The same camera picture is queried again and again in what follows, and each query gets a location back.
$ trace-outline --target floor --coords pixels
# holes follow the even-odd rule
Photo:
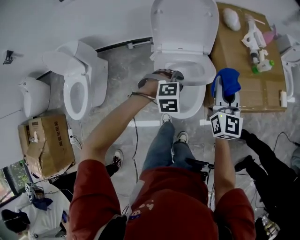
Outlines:
[[[49,112],[64,113],[68,123],[81,143],[83,139],[91,133],[93,128],[115,107],[125,101],[132,91],[137,89],[137,82],[147,73],[153,71],[153,63],[149,59],[151,55],[150,45],[140,46],[133,50],[126,47],[118,47],[112,50],[101,52],[99,57],[108,60],[108,87],[105,102],[100,107],[95,107],[89,115],[79,121],[72,120],[64,107],[63,102],[63,83],[64,79],[61,75],[51,73],[47,75],[43,81],[51,85],[51,101]],[[274,147],[277,135],[285,131],[291,140],[300,142],[300,88],[295,94],[296,103],[288,104],[286,112],[281,113],[255,113],[243,114],[244,128],[257,134],[257,136],[265,141],[271,148]],[[176,134],[185,130],[189,134],[189,146],[196,159],[201,161],[214,162],[214,138],[212,137],[211,127],[200,126],[199,120],[205,118],[207,109],[201,107],[199,112],[192,118],[186,120],[173,119],[176,127]],[[139,127],[145,124],[143,121],[158,121],[161,115],[157,106],[149,104],[135,117],[138,124],[138,149],[136,153],[136,164],[138,173],[141,173],[143,162],[147,154],[152,139],[155,137],[159,126],[155,127]],[[134,127],[127,127],[124,133],[111,146],[107,155],[106,162],[109,164],[113,160],[114,151],[118,148],[124,153],[124,162],[122,169],[112,176],[112,182],[118,194],[121,209],[123,209],[129,199],[129,195],[135,186],[135,167],[132,160],[136,144],[136,133]],[[238,162],[243,157],[251,154],[257,162],[257,155],[248,148],[241,140],[230,141],[232,161]],[[290,165],[290,159],[296,147],[287,141],[284,135],[278,139],[275,153],[277,157]],[[76,161],[79,159],[80,150],[74,146]],[[213,184],[213,171],[210,173],[210,181],[208,183],[209,191]],[[236,187],[242,188],[255,210],[255,216],[258,217],[263,213],[263,204],[259,202],[259,196],[255,197],[255,187],[253,180],[249,176],[237,175]]]

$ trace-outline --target white toilet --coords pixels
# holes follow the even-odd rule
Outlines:
[[[80,120],[90,109],[103,104],[107,89],[108,61],[80,41],[62,45],[54,52],[45,52],[43,63],[63,75],[64,102],[71,118]]]
[[[294,102],[294,81],[300,71],[300,42],[289,35],[283,35],[276,40],[281,55],[285,74],[286,95],[288,102]]]
[[[213,82],[216,69],[209,59],[219,25],[213,0],[155,0],[151,9],[154,70],[178,70],[184,81],[180,92],[178,119],[194,116],[203,104],[206,85]]]
[[[33,77],[24,78],[19,84],[24,95],[26,117],[36,117],[46,111],[50,101],[50,86]]]

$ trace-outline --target cardboard box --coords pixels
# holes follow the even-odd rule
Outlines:
[[[26,160],[38,177],[52,176],[75,159],[64,115],[32,119],[29,131],[31,137],[37,133],[38,142],[29,144]]]
[[[19,125],[18,126],[18,132],[19,132],[19,139],[20,139],[20,145],[22,149],[23,155],[26,155],[27,149],[29,147],[29,125]]]
[[[239,73],[240,107],[242,112],[283,112],[286,108],[280,106],[280,92],[286,91],[285,76],[281,64],[281,58],[275,41],[265,47],[269,55],[266,59],[274,60],[275,65],[271,71],[255,75],[252,72],[250,50],[242,39],[248,33],[248,23],[245,21],[245,13],[255,19],[266,23],[256,22],[258,29],[264,33],[270,31],[267,19],[264,15],[225,3],[217,3],[220,23],[217,37],[211,52],[211,59],[216,71],[223,68],[234,68]],[[223,10],[231,8],[237,12],[240,18],[241,29],[232,31],[223,20]],[[204,105],[212,107],[214,100],[210,92],[211,84],[207,86]]]

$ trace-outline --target pink object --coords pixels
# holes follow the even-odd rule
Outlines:
[[[276,31],[275,25],[273,25],[272,28],[273,28],[272,31],[263,33],[263,38],[264,38],[264,41],[266,42],[267,45],[270,42],[272,42],[272,40],[274,39],[274,37],[277,35],[277,31]]]

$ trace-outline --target window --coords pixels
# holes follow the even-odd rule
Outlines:
[[[18,197],[30,182],[27,166],[21,162],[0,169],[0,207]]]

